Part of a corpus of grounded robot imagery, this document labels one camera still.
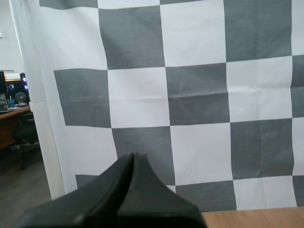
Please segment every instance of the gray floor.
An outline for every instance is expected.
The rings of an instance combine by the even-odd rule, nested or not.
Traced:
[[[0,228],[10,228],[26,210],[51,200],[41,154],[20,169],[19,152],[0,152]]]

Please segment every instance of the office desk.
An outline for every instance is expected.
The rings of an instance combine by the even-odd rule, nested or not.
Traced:
[[[208,228],[303,228],[304,207],[202,213]]]
[[[11,134],[20,128],[19,116],[29,112],[30,108],[27,105],[24,108],[15,109],[13,112],[0,114],[0,150],[16,142]]]

